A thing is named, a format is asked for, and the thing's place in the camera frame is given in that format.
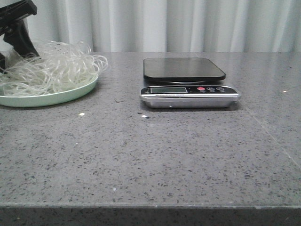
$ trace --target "clear noodles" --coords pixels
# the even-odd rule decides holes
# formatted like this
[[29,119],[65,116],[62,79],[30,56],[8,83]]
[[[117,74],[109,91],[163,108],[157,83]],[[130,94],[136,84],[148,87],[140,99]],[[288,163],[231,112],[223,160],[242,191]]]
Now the clear noodles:
[[107,69],[108,60],[91,55],[84,42],[36,43],[40,56],[23,59],[16,53],[8,56],[5,73],[0,75],[0,93],[27,97],[64,92],[85,86]]

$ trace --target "green plate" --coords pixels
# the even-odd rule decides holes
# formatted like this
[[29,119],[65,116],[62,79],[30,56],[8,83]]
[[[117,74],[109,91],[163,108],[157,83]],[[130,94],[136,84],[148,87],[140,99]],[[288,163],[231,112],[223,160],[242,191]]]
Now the green plate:
[[56,105],[70,100],[77,99],[90,92],[96,85],[97,78],[91,83],[60,93],[46,94],[30,97],[6,97],[0,96],[0,105],[10,107],[41,107]]

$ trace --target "black object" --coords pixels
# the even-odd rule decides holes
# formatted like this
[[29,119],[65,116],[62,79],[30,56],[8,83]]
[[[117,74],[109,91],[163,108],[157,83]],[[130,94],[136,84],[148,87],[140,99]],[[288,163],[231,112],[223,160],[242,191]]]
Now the black object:
[[[0,36],[22,57],[39,56],[34,48],[23,19],[37,14],[31,0],[22,0],[0,8]],[[5,69],[5,57],[0,54],[0,66]]]
[[218,81],[226,77],[211,60],[200,57],[147,58],[143,75],[155,82]]

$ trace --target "curtain fold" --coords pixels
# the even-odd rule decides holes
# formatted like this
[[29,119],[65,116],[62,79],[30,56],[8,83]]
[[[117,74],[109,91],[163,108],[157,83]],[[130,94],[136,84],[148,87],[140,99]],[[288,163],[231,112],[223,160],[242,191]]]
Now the curtain fold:
[[301,51],[300,0],[32,1],[32,40],[82,40],[102,52]]

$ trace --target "speckled quartz countertop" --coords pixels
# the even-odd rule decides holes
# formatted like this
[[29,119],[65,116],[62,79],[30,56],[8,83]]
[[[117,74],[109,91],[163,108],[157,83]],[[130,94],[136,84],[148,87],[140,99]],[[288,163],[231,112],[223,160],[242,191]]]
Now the speckled quartz countertop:
[[[103,55],[82,98],[0,106],[0,225],[300,225],[301,53]],[[149,57],[208,58],[242,97],[150,109]]]

